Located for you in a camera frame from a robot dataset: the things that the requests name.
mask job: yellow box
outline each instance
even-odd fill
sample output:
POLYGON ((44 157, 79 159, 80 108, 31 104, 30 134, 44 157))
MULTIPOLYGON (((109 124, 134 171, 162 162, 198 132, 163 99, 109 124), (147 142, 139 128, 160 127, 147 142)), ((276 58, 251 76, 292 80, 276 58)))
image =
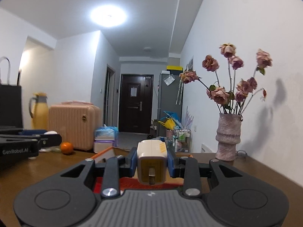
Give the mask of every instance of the yellow box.
POLYGON ((183 71, 183 67, 182 66, 166 66, 166 70, 183 71))

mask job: refrigerator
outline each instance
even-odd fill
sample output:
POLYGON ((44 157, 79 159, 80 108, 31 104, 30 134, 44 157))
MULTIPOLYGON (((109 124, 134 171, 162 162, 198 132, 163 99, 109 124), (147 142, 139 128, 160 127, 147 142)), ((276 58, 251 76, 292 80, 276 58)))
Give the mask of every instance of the refrigerator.
MULTIPOLYGON (((163 111, 177 113, 180 118, 182 115, 182 98, 183 98, 183 96, 181 96, 181 103, 180 103, 180 99, 179 99, 178 103, 176 104, 180 77, 179 77, 179 75, 174 75, 175 80, 170 85, 167 86, 166 83, 164 82, 164 80, 167 79, 168 77, 169 77, 168 74, 160 74, 159 96, 158 96, 158 115, 157 115, 158 120, 160 120, 161 118, 166 116, 166 114, 163 111)), ((157 136, 166 136, 165 127, 159 123, 157 125, 157 136)))

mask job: yellow label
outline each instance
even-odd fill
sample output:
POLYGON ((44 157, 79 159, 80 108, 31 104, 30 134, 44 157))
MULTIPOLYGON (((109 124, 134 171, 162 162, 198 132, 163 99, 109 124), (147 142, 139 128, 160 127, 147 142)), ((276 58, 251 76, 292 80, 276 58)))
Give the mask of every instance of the yellow label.
POLYGON ((143 182, 148 183, 148 171, 150 167, 155 168, 155 182, 160 183, 163 178, 163 160, 161 159, 143 159, 141 161, 141 179, 143 182))
POLYGON ((163 142, 163 143, 160 144, 160 152, 161 152, 161 153, 164 153, 165 151, 166 151, 166 145, 165 145, 165 143, 163 142))

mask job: smoke detector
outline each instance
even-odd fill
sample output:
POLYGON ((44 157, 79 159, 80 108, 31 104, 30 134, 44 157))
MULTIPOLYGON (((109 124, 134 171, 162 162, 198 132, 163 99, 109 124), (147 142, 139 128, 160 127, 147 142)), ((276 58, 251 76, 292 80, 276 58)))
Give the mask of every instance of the smoke detector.
POLYGON ((144 47, 143 50, 144 50, 145 52, 151 52, 152 49, 151 49, 151 47, 144 47))

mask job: suitcase lock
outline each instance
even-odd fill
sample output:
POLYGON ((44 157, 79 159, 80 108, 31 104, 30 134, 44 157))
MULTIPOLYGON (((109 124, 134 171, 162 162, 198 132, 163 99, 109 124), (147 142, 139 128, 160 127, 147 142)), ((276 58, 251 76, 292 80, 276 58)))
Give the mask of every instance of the suitcase lock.
POLYGON ((83 122, 86 122, 87 118, 86 118, 85 114, 82 115, 82 120, 83 120, 83 122))

